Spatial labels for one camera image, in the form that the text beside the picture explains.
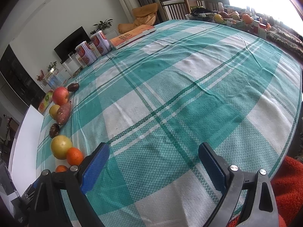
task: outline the tablecloth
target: tablecloth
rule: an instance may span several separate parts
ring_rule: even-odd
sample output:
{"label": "tablecloth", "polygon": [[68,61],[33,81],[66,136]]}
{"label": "tablecloth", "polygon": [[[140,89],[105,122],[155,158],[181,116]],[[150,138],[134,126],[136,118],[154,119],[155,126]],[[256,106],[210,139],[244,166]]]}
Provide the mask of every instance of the tablecloth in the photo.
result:
{"label": "tablecloth", "polygon": [[[229,164],[263,168],[272,178],[298,122],[301,70],[289,55],[222,25],[171,20],[156,27],[68,83],[80,89],[60,134],[85,155],[110,144],[110,158],[86,194],[106,227],[202,226],[221,193],[198,146],[208,142]],[[53,123],[45,114],[37,176],[66,164],[50,150]]]}

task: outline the red apple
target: red apple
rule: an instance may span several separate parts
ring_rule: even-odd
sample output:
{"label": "red apple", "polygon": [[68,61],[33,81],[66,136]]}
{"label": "red apple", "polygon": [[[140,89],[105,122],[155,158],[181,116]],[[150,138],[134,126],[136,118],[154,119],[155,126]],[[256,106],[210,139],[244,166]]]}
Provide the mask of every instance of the red apple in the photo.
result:
{"label": "red apple", "polygon": [[69,101],[69,91],[65,87],[58,87],[53,93],[53,102],[62,106]]}

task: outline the red towel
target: red towel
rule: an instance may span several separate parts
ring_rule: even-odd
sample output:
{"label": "red towel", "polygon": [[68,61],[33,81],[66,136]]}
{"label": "red towel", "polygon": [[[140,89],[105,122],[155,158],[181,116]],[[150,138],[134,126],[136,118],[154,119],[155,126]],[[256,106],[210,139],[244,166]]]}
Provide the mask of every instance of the red towel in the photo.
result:
{"label": "red towel", "polygon": [[[303,205],[303,164],[286,156],[271,181],[279,212],[280,227],[288,226]],[[235,227],[238,218],[228,227]]]}

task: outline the bright window light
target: bright window light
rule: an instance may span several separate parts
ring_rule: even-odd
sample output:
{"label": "bright window light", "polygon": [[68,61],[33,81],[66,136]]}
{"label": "bright window light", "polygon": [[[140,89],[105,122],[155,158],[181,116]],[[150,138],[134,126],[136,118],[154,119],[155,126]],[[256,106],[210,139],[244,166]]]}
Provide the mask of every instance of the bright window light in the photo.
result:
{"label": "bright window light", "polygon": [[250,6],[257,13],[270,15],[303,35],[303,21],[290,0],[229,0],[229,3],[241,8]]}

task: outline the green and white tablecloth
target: green and white tablecloth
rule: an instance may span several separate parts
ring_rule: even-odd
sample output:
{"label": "green and white tablecloth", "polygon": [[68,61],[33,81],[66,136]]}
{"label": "green and white tablecloth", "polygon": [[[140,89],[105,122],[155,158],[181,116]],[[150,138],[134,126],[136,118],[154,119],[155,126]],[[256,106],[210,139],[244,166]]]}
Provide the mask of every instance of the green and white tablecloth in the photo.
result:
{"label": "green and white tablecloth", "polygon": [[[80,89],[60,131],[85,155],[100,142],[111,146],[87,193],[106,227],[202,226],[221,194],[199,161],[199,144],[243,171],[263,168],[272,177],[298,122],[301,70],[280,49],[212,23],[156,27],[73,79]],[[50,150],[53,123],[46,114],[37,176],[62,164]],[[242,195],[235,213],[243,202]]]}

